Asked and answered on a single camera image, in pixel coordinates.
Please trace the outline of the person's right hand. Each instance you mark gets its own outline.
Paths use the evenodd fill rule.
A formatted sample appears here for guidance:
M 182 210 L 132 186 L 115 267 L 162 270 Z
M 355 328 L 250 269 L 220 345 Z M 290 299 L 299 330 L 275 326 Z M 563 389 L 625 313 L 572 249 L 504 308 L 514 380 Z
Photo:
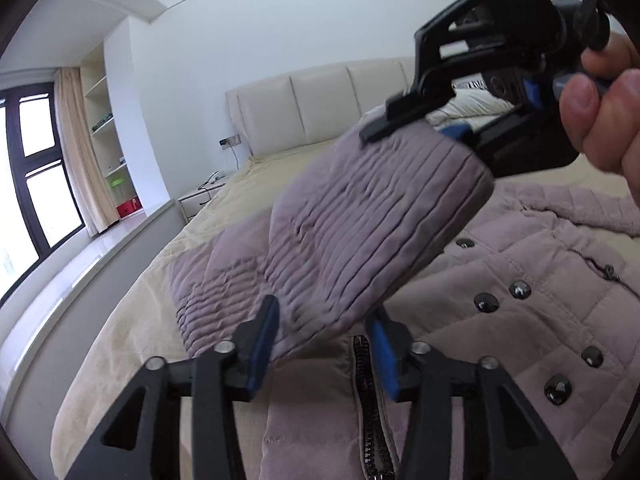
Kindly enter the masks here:
M 563 127 L 597 170 L 619 174 L 634 200 L 640 192 L 639 55 L 613 32 L 601 51 L 582 54 L 587 71 L 570 78 L 560 97 Z

